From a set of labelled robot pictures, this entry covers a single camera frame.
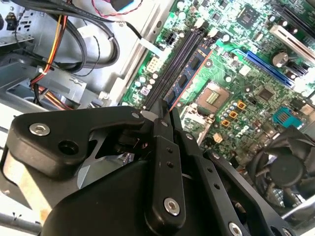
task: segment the black capacitor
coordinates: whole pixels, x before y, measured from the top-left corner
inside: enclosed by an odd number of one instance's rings
[[[295,80],[296,79],[296,75],[292,71],[286,72],[285,75],[291,80]]]

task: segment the bolt hole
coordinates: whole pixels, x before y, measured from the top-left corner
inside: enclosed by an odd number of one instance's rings
[[[174,164],[173,164],[172,162],[168,161],[166,164],[167,164],[167,166],[168,166],[169,168],[171,168],[171,169],[174,168]]]
[[[69,140],[61,141],[58,144],[58,148],[63,154],[69,156],[75,155],[79,152],[79,146],[75,142]]]
[[[214,184],[214,186],[215,186],[216,189],[220,189],[220,186],[217,185],[216,183]]]
[[[166,150],[167,150],[170,154],[173,153],[173,150],[172,150],[171,148],[169,148],[169,147],[168,147]]]
[[[160,28],[162,26],[162,21],[159,21],[158,23],[157,23],[157,28]]]
[[[169,206],[169,208],[171,208],[172,210],[176,210],[176,206],[175,206],[175,204],[174,204],[173,202],[170,202],[170,203],[168,204],[168,206]]]

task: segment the black fan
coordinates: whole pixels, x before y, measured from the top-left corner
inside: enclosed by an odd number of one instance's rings
[[[315,143],[291,126],[258,153],[248,171],[260,195],[282,215],[297,204],[296,196],[315,195]],[[284,207],[274,201],[274,189],[283,191]],[[312,206],[297,220],[314,213]]]

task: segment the mounting hole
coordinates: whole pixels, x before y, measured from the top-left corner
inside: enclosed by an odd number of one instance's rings
[[[172,162],[170,162],[170,161],[168,161],[166,164],[171,169],[174,167],[174,164]]]
[[[61,141],[58,144],[58,148],[63,154],[69,156],[75,155],[79,152],[79,146],[75,142],[69,140]]]
[[[173,153],[173,150],[172,150],[171,148],[169,148],[169,147],[168,147],[166,150],[167,150],[170,154]]]
[[[218,185],[218,184],[214,184],[214,187],[216,188],[216,189],[220,189],[220,186]]]
[[[274,233],[275,236],[281,236],[282,234],[280,233],[280,231],[274,227],[274,226],[271,226],[270,227],[271,231]]]
[[[162,26],[162,21],[158,21],[157,28],[160,28]]]

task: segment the screw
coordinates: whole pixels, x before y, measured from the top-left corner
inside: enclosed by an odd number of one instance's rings
[[[191,134],[186,134],[186,137],[189,138],[190,140],[193,140],[193,137]]]
[[[174,199],[166,198],[164,200],[164,207],[165,207],[166,211],[168,213],[170,213],[171,215],[173,215],[173,216],[179,215],[180,207],[179,207],[177,201],[175,201]]]
[[[228,228],[230,229],[233,236],[243,236],[241,229],[235,223],[229,223]]]
[[[286,236],[292,236],[292,234],[289,232],[289,230],[287,230],[287,229],[285,229],[285,228],[282,228],[282,230],[283,230],[283,232],[284,232],[284,234],[285,234]]]
[[[133,117],[135,117],[135,118],[137,118],[137,119],[140,118],[140,116],[139,116],[137,113],[135,113],[135,112],[132,112],[131,114],[132,114]]]
[[[37,136],[46,136],[50,133],[50,128],[42,123],[35,123],[30,126],[30,132]]]
[[[215,157],[215,159],[220,159],[219,155],[217,155],[215,152],[212,152],[212,155]]]
[[[168,124],[165,121],[161,121],[162,125],[164,125],[165,127],[168,127]]]

